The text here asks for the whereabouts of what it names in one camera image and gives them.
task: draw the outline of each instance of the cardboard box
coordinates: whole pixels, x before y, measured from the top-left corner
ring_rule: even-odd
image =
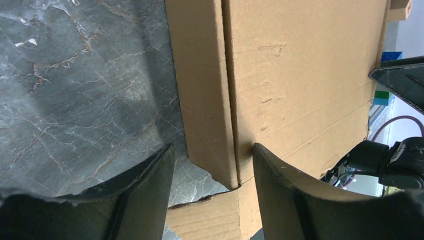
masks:
[[[168,210],[182,239],[261,227],[251,147],[319,178],[367,137],[389,1],[165,0],[190,160],[233,191]]]
[[[407,20],[411,14],[412,0],[391,0],[390,10],[388,11],[387,21]]]

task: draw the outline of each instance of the black plastic part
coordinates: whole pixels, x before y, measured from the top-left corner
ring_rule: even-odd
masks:
[[[410,137],[393,146],[379,175],[379,183],[400,189],[424,187],[424,137]]]
[[[174,161],[174,148],[166,145],[78,195],[0,189],[0,239],[161,240]]]
[[[369,77],[424,114],[424,56],[384,61]]]
[[[385,144],[365,140],[346,155],[346,161],[351,168],[377,173],[387,161],[389,149]]]
[[[266,240],[424,239],[424,192],[374,198],[333,187],[253,146]]]

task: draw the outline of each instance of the marble countertop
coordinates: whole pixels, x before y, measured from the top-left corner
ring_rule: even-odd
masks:
[[[175,146],[169,205],[226,191],[190,163],[163,0],[3,0],[0,185],[75,194]]]

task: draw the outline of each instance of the gray marble surface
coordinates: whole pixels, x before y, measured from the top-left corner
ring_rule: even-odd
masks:
[[[226,191],[187,158],[163,0],[1,1],[0,186],[76,194],[164,143],[170,206]]]

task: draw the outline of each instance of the cardboard corner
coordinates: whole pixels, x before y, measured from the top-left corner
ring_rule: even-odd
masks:
[[[172,207],[166,223],[184,240],[248,240],[262,227],[255,179],[236,190]]]

